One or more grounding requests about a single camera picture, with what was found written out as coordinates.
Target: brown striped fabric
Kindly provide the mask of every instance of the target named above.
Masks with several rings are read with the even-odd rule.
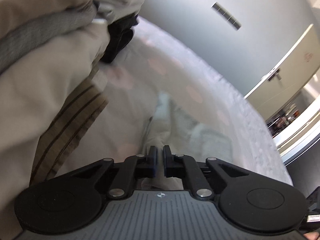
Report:
[[[107,100],[89,77],[73,90],[39,139],[30,185],[51,179],[57,174],[106,105]]]

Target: silver screw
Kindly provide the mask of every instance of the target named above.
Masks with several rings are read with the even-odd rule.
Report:
[[[113,197],[121,197],[124,194],[124,191],[120,188],[113,188],[109,190],[109,194]]]
[[[207,188],[201,188],[197,190],[197,195],[200,197],[209,197],[211,196],[212,191]]]

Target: bedsheet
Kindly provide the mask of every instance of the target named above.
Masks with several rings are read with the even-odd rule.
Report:
[[[113,63],[100,63],[96,82],[109,103],[57,175],[141,152],[143,134],[165,92],[192,118],[230,140],[233,164],[292,184],[263,119],[243,95],[180,41],[139,21],[134,38]],[[214,149],[210,156],[193,157],[204,162],[214,157]]]

